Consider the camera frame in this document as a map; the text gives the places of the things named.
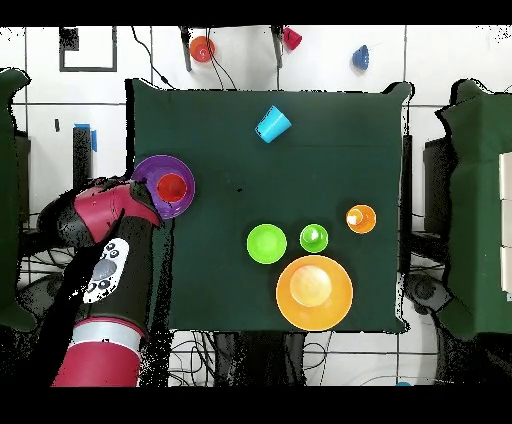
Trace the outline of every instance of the red cup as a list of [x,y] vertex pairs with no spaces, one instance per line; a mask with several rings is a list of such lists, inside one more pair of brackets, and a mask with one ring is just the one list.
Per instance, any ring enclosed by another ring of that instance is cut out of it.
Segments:
[[179,202],[187,193],[187,183],[177,174],[166,174],[158,181],[156,191],[164,202]]
[[285,28],[283,31],[283,41],[290,50],[295,48],[302,41],[302,35],[297,34],[293,29]]
[[[210,45],[210,51],[212,52],[213,56],[215,53],[215,44],[213,44],[211,38],[209,39],[208,44]],[[208,62],[211,60],[208,44],[204,35],[194,38],[189,46],[190,56],[192,56],[198,62]]]

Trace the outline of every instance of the purple plate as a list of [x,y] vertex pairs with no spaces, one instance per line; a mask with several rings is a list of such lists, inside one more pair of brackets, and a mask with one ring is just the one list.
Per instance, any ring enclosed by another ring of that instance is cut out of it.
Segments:
[[[165,202],[156,191],[158,181],[166,174],[177,174],[187,184],[185,197],[178,202]],[[135,168],[132,180],[142,181],[144,178],[147,180],[146,186],[162,219],[174,218],[182,214],[192,203],[196,191],[194,176],[181,160],[167,155],[155,155],[144,159]]]

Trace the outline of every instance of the blue cup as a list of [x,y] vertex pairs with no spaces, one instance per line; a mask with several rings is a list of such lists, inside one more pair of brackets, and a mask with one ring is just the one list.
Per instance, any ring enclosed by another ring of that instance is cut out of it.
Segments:
[[291,126],[288,118],[277,107],[272,106],[256,127],[256,133],[265,143],[270,143]]
[[368,47],[366,47],[366,44],[359,47],[354,52],[352,55],[352,63],[356,68],[364,69],[365,71],[368,69],[368,64],[370,63],[370,53],[368,52]]

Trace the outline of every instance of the white floor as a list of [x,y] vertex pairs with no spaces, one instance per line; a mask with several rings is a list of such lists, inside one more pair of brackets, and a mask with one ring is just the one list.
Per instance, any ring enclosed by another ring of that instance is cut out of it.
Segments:
[[[281,89],[381,92],[397,81],[414,84],[410,109],[413,209],[415,214],[423,215],[424,143],[444,135],[434,112],[448,103],[452,85],[461,78],[479,79],[492,91],[503,91],[512,84],[510,26],[291,27],[303,40],[293,52],[284,50]],[[155,68],[172,85],[180,89],[220,88],[211,64],[192,60],[192,72],[186,71],[177,27],[135,27],[135,31],[152,53]],[[204,35],[204,31],[194,31],[193,37],[197,35]],[[79,28],[79,36],[80,50],[66,52],[66,63],[108,66],[105,63],[112,62],[108,28]],[[16,93],[13,104],[17,126],[27,130],[32,140],[31,212],[39,212],[71,188],[74,124],[89,123],[97,131],[94,176],[122,174],[126,138],[124,79],[144,78],[166,87],[152,72],[149,55],[135,42],[130,27],[119,27],[117,37],[117,72],[61,73],[57,28],[0,28],[0,68],[25,70],[32,80],[26,89]],[[276,62],[268,26],[215,29],[211,38],[217,48],[216,57],[238,89],[276,89]],[[353,51],[363,44],[370,50],[366,72],[351,64]],[[224,87],[231,88],[220,69],[219,73]],[[59,132],[55,130],[55,119],[60,123]],[[413,223],[415,229],[422,229],[420,217],[415,217]],[[432,320],[416,314],[407,300],[404,318],[410,330],[400,336],[335,334],[322,385],[394,385],[397,380],[431,384],[437,353]],[[307,342],[316,341],[325,347],[328,337],[328,333],[310,334]],[[179,332],[175,343],[178,339],[191,340],[192,334]],[[191,346],[178,348],[171,357],[171,368],[190,368],[190,354],[178,351],[190,351]],[[318,346],[310,345],[306,350],[305,367],[321,361]],[[323,365],[306,371],[308,384],[320,384]],[[204,381],[204,375],[195,379]]]

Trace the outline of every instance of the lime green bowl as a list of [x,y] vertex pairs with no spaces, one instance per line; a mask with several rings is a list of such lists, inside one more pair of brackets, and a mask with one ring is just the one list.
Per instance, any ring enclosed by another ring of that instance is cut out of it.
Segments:
[[247,252],[260,264],[269,265],[277,262],[285,250],[286,236],[275,225],[258,225],[247,236]]
[[300,233],[300,245],[309,253],[319,253],[327,247],[327,230],[318,224],[309,224]]

